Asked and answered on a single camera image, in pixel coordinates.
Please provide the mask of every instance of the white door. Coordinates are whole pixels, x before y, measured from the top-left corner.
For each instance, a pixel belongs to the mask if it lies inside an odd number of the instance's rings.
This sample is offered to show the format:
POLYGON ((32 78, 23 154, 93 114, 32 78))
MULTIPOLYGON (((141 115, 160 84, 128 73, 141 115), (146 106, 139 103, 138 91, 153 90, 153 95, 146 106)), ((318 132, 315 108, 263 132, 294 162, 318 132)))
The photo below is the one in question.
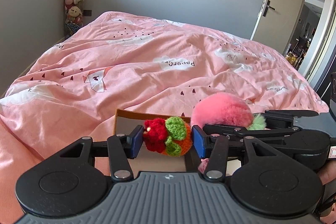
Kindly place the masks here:
POLYGON ((281 54, 296 27, 303 0, 264 0, 251 40, 281 54))

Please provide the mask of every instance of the pink fur ball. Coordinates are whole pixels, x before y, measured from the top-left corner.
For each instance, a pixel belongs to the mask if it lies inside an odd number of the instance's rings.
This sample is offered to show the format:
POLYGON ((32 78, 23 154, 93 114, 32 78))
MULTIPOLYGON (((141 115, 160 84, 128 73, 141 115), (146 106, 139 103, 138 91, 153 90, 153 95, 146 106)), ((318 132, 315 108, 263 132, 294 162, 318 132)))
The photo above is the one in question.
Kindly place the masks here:
POLYGON ((248 127, 253 114, 244 100, 230 93, 213 94, 199 102, 191 115, 191 126, 207 124, 248 127))

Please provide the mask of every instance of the black circular motor cover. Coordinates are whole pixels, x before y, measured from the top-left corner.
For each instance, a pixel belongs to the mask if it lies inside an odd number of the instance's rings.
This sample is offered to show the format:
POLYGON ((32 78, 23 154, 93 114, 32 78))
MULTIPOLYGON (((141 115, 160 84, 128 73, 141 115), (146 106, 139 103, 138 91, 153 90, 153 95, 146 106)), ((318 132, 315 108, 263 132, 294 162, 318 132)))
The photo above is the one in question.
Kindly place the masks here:
POLYGON ((230 187, 245 207, 275 218, 311 213, 322 194, 320 178, 286 155, 254 157, 233 173, 230 187))
POLYGON ((16 197, 22 209, 46 217, 81 213, 97 204, 106 191, 105 176, 76 158, 58 158, 52 162, 47 159, 16 182, 16 197))

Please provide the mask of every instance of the orange crocheted ball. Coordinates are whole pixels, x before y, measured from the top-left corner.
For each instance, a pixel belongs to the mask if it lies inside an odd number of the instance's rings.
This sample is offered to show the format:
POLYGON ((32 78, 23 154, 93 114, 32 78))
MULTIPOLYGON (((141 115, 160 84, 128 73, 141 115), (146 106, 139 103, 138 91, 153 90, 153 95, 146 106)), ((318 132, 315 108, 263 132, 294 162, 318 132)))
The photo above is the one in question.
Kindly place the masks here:
MULTIPOLYGON (((187 129, 187 136, 186 136, 186 138, 183 141, 173 140, 173 142, 176 143, 176 144, 178 144, 181 147, 181 149, 182 149, 180 156, 185 155, 190 150, 191 146, 193 145, 193 140, 191 138, 191 128, 190 128, 190 125, 188 125, 186 122, 184 122, 184 125, 185 125, 185 128, 187 129)), ((168 154, 167 154, 166 151, 163 151, 161 154, 168 156, 168 154)))

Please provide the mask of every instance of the pink blanket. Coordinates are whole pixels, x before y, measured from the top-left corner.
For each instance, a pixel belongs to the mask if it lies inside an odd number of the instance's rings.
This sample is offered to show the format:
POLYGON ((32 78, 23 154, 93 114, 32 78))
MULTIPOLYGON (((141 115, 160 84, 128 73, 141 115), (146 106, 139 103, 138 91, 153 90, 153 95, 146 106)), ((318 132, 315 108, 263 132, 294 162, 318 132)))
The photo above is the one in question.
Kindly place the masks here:
MULTIPOLYGON (((327 105, 275 50, 228 33, 108 12, 47 50, 0 100, 0 222, 22 211, 14 189, 27 169, 82 136, 112 134, 116 108, 190 116, 219 91, 253 112, 327 105)), ((108 164, 97 167, 109 173, 108 164)))

